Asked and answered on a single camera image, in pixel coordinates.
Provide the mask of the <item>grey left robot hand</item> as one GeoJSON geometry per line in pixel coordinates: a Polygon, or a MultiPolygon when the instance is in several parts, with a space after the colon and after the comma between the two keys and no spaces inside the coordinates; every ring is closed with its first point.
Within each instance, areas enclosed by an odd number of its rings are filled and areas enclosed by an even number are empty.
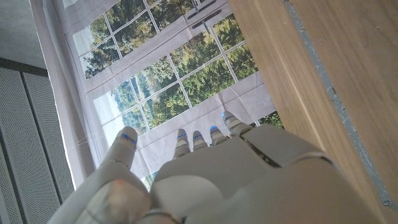
{"type": "Polygon", "coordinates": [[[51,223],[380,223],[381,218],[313,144],[270,125],[254,128],[229,111],[227,138],[213,126],[180,129],[174,156],[151,188],[131,172],[137,132],[117,133],[99,168],[51,223]]]}

